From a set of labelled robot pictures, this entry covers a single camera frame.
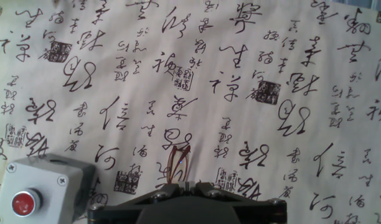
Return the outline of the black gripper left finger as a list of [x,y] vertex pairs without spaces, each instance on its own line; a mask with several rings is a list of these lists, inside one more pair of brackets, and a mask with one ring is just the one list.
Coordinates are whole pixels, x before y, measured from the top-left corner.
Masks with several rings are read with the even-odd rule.
[[187,182],[164,184],[160,189],[119,205],[94,203],[88,208],[88,224],[136,223],[141,212],[149,205],[183,196]]

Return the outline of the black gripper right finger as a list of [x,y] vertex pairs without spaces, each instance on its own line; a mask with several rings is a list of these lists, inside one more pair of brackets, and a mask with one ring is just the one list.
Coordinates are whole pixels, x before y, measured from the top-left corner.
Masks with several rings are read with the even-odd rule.
[[256,201],[217,189],[209,182],[188,182],[187,196],[190,216],[197,223],[287,222],[287,203],[282,199]]

